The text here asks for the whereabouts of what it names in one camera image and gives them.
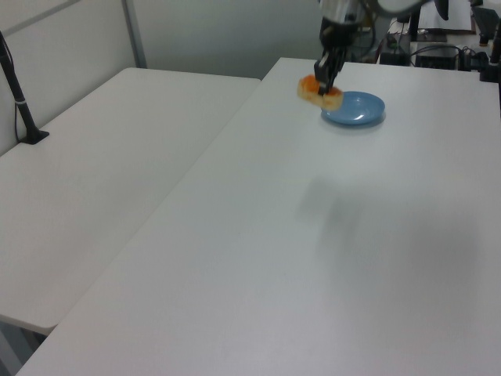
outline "cable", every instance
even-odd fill
[[[402,51],[402,52],[404,52],[404,51],[403,51],[402,47],[400,47],[400,41],[402,40],[402,36],[404,34],[404,26],[405,26],[405,24],[402,23],[402,29],[400,30],[400,36],[398,37],[398,43],[397,43],[398,51]]]
[[[363,10],[365,11],[366,15],[369,16],[370,19],[370,29],[372,30],[372,39],[370,41],[370,46],[360,55],[360,58],[363,58],[365,55],[367,55],[371,49],[373,49],[374,45],[376,44],[376,26],[375,22],[377,20],[376,18],[373,18],[372,13],[370,12],[369,7],[363,0],[359,0],[360,5],[363,7]]]
[[[9,60],[10,60],[10,63],[12,64],[13,66],[13,71],[15,70],[14,68],[14,59],[13,59],[13,55],[12,53],[10,53],[10,49],[9,49],[9,46],[7,45],[7,42],[4,40],[2,40],[2,44],[5,46],[5,49],[7,50],[7,54],[9,55]],[[17,103],[16,101],[14,101],[14,135],[16,136],[16,141],[17,143],[19,143],[19,136],[17,134]]]
[[[397,20],[393,21],[392,23],[390,23],[390,26],[388,26],[388,31],[386,34],[390,34],[390,29],[391,27],[395,24],[395,22],[397,22]]]
[[[17,135],[17,103],[14,103],[14,134],[16,135],[17,143],[19,143],[19,136]]]
[[[418,49],[417,51],[411,53],[409,56],[415,56],[422,52],[433,51],[436,49],[457,49],[459,52],[462,52],[462,50],[455,45],[429,45],[427,47],[423,47],[422,49]]]

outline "bread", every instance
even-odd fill
[[[299,80],[297,95],[324,110],[339,110],[339,107],[343,104],[343,92],[338,88],[330,88],[327,94],[321,96],[319,94],[319,87],[320,83],[315,80],[313,74],[310,74]]]

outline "blue plate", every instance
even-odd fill
[[[384,102],[367,92],[345,92],[343,104],[336,111],[322,110],[322,116],[343,125],[360,125],[383,116]]]

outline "table surface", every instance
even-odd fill
[[[20,376],[499,375],[497,85],[348,63],[387,110],[340,128],[312,68],[275,65]]]
[[[259,81],[127,69],[0,158],[0,320],[49,333]]]

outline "wall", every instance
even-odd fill
[[[135,66],[121,0],[80,0],[5,39],[38,127]],[[13,97],[2,72],[0,155],[16,143],[13,121]]]
[[[281,56],[318,59],[316,0],[129,0],[148,68],[263,78]]]

